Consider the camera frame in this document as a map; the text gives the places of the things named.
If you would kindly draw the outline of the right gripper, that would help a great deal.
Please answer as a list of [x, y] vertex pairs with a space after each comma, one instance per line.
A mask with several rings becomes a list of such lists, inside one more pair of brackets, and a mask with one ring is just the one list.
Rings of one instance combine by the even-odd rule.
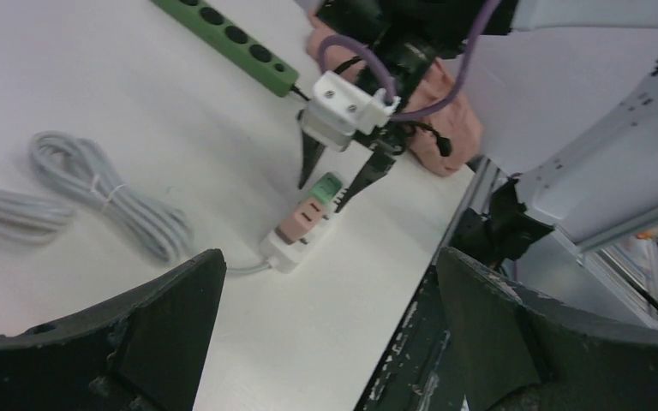
[[[354, 196], [386, 176], [396, 163], [395, 156], [405, 153], [415, 136], [419, 122], [389, 122], [371, 134], [357, 133], [357, 142], [373, 152], [337, 203], [340, 213]], [[302, 169], [298, 187], [304, 188], [326, 146], [302, 132]]]

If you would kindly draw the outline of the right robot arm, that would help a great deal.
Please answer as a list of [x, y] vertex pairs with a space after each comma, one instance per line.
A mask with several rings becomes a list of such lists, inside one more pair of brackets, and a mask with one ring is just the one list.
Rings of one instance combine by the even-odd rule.
[[482, 153], [521, 172], [452, 247], [495, 265], [555, 230], [589, 251], [658, 225], [658, 1], [323, 1], [309, 19], [303, 176], [351, 141], [372, 155], [347, 200], [394, 147], [445, 175], [478, 135], [442, 121], [472, 97]]

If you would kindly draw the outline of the pink adapter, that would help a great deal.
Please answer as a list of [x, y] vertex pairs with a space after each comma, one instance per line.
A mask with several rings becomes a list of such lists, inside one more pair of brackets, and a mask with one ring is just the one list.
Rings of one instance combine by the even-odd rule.
[[309, 197], [286, 217], [275, 229], [277, 236], [286, 244], [303, 238], [326, 215], [327, 207], [315, 197]]

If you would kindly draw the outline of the white power strip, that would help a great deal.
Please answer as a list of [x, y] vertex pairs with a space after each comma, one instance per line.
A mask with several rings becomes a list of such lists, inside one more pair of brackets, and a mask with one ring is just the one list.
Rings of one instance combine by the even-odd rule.
[[344, 190], [342, 189], [334, 200], [326, 206], [326, 215], [319, 223], [299, 241], [290, 245], [284, 243], [275, 233], [278, 225], [264, 237], [259, 244], [259, 251], [273, 269], [282, 273], [291, 273], [327, 237], [338, 221], [338, 214], [335, 209], [338, 201], [343, 196]]

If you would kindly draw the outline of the green adapter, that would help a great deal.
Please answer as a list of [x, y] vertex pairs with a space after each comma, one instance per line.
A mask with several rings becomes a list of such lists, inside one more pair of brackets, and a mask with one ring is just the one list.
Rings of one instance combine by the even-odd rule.
[[327, 206], [343, 188], [344, 182], [332, 172], [327, 172], [308, 190], [308, 197]]

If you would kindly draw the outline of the green power strip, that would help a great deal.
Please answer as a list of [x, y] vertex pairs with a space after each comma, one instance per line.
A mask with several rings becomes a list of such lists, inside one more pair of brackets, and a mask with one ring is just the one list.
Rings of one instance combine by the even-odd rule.
[[210, 3], [200, 0], [154, 0], [153, 3], [271, 93], [282, 98], [295, 89], [298, 72]]

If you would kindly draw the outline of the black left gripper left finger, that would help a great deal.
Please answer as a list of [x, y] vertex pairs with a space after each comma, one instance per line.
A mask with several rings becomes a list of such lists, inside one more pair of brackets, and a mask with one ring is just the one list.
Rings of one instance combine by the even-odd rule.
[[190, 410], [226, 272], [210, 249], [78, 313], [0, 335], [0, 410]]

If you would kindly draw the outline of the pink cloth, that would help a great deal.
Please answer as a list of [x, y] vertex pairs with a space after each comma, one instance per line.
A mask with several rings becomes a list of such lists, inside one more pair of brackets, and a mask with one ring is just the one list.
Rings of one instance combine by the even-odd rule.
[[[318, 46], [327, 36], [335, 33], [333, 29], [316, 17], [318, 6], [307, 12], [309, 24], [313, 31], [308, 37], [306, 52], [318, 62]], [[329, 69], [335, 69], [340, 63], [355, 57], [356, 53], [341, 47], [332, 47], [326, 54], [326, 64]], [[360, 69], [365, 63], [359, 63], [349, 68], [346, 74], [341, 74], [347, 81], [356, 80]], [[439, 58], [428, 69], [420, 85], [409, 99], [404, 111], [415, 111], [440, 101], [455, 84], [455, 78], [446, 69]], [[440, 136], [446, 137], [452, 143], [452, 152], [443, 157], [435, 143], [431, 132], [418, 129], [410, 140], [409, 149], [423, 167], [437, 176], [447, 177], [460, 170], [480, 152], [484, 126], [473, 111], [470, 101], [461, 92], [449, 105], [429, 116], [421, 117], [422, 123], [435, 129]]]

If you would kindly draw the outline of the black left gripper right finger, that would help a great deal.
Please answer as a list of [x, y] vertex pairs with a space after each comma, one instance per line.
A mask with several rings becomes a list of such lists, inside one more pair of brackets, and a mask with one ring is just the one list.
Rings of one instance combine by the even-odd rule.
[[579, 310], [454, 248], [440, 295], [473, 410], [658, 410], [658, 330]]

